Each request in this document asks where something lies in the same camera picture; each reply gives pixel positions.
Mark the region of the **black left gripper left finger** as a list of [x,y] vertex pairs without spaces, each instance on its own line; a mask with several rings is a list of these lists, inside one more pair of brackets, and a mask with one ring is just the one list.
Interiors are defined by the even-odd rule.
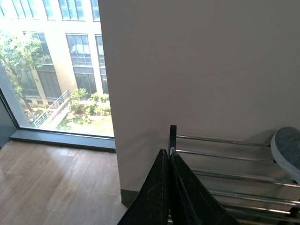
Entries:
[[119,225],[166,225],[169,215],[168,155],[159,153],[142,185]]

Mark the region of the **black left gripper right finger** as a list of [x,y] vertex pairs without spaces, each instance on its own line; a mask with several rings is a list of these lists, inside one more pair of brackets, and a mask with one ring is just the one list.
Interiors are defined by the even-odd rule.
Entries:
[[169,156],[170,209],[175,225],[238,225],[191,171],[175,148]]

